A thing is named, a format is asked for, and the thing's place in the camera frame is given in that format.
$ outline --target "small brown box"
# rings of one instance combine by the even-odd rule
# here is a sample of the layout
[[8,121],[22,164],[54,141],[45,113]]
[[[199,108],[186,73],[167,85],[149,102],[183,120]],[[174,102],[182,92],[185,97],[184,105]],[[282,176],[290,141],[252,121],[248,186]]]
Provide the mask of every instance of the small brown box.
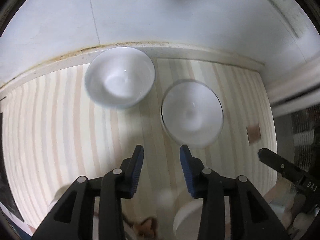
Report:
[[259,140],[261,140],[261,133],[260,133],[260,126],[252,125],[247,127],[247,134],[248,134],[248,140],[249,144],[255,143]]

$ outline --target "white wall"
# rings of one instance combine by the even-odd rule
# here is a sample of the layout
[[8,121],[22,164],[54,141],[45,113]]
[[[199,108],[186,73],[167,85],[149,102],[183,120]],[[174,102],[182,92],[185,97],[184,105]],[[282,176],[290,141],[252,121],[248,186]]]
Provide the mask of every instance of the white wall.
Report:
[[[292,15],[290,4],[281,8]],[[169,41],[264,62],[267,84],[320,51],[320,36],[304,18],[296,20],[297,38],[267,0],[27,0],[0,38],[0,83],[87,47]]]

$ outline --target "brown object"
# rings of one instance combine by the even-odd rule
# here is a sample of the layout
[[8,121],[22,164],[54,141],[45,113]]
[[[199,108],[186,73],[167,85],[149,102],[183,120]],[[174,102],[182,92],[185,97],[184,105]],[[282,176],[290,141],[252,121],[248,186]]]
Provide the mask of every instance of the brown object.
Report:
[[35,231],[36,231],[36,229],[35,229],[34,227],[30,226],[30,225],[28,225],[28,227],[30,228],[30,230],[31,230],[32,234],[34,234],[34,233],[35,233]]
[[129,221],[125,214],[122,213],[123,221],[133,229],[134,233],[138,237],[149,238],[149,239],[158,239],[158,220],[153,217],[148,217],[143,220],[141,223],[135,223]]
[[259,140],[261,140],[261,133],[260,133],[260,126],[252,125],[247,127],[247,134],[248,134],[248,140],[249,144],[255,143]]

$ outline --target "black tool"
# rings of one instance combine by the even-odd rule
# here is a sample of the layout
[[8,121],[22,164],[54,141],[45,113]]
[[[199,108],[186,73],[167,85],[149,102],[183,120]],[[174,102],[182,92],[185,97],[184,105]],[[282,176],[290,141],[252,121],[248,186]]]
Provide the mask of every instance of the black tool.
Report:
[[77,178],[47,214],[32,240],[92,240],[95,197],[100,196],[99,240],[125,240],[121,198],[137,190],[143,163],[143,147],[137,145],[120,168],[96,179]]
[[257,189],[241,175],[220,176],[194,158],[187,145],[180,148],[180,162],[193,198],[203,198],[198,240],[225,239],[224,196],[229,196],[231,240],[287,240],[287,231]]
[[260,149],[258,157],[262,163],[291,181],[297,191],[307,197],[301,212],[308,213],[320,205],[319,180],[269,149]]

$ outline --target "brown stain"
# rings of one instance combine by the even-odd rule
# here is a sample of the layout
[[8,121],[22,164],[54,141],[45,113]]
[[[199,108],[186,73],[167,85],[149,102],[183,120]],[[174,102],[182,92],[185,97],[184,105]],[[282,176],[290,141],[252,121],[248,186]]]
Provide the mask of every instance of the brown stain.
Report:
[[[99,52],[99,51],[103,52],[105,49],[112,49],[112,48],[116,48],[116,47],[131,47],[131,46],[138,47],[139,45],[144,45],[143,47],[148,47],[148,46],[146,46],[146,44],[148,44],[150,46],[162,46],[162,47],[170,48],[170,46],[172,44],[178,44],[178,43],[159,42],[159,41],[132,41],[132,42],[119,42],[119,43],[112,43],[112,44],[102,44],[102,45],[99,45],[99,46],[93,46],[93,47],[89,47],[89,48],[82,48],[82,49],[78,49],[78,50],[73,50],[73,51],[70,51],[70,52],[68,52],[68,53],[66,53],[64,55],[60,55],[60,56],[57,56],[57,57],[53,57],[53,58],[51,58],[49,60],[42,61],[39,64],[34,65],[34,66],[26,69],[25,71],[21,72],[16,77],[10,79],[7,82],[4,82],[0,86],[0,89],[5,87],[7,84],[12,82],[16,78],[18,78],[18,77],[22,76],[23,74],[29,72],[30,70],[33,70],[33,69],[36,69],[36,68],[40,68],[43,65],[54,63],[54,62],[57,62],[57,61],[60,61],[60,60],[64,60],[64,59],[70,58],[70,57],[80,56],[80,55],[85,54],[85,53]],[[247,59],[247,60],[251,60],[252,62],[256,62],[256,63],[264,66],[264,63],[262,63],[260,61],[254,60],[254,59],[249,58],[249,57],[241,56],[240,54],[237,54],[237,53],[234,53],[234,52],[230,52],[230,51],[226,51],[226,50],[222,50],[222,49],[219,49],[219,50],[215,50],[215,49],[212,49],[212,48],[207,48],[207,49],[210,49],[211,51],[219,51],[221,53],[227,53],[231,57],[241,57],[241,58],[244,58],[244,59]]]
[[247,127],[249,145],[261,140],[260,126],[251,125]]

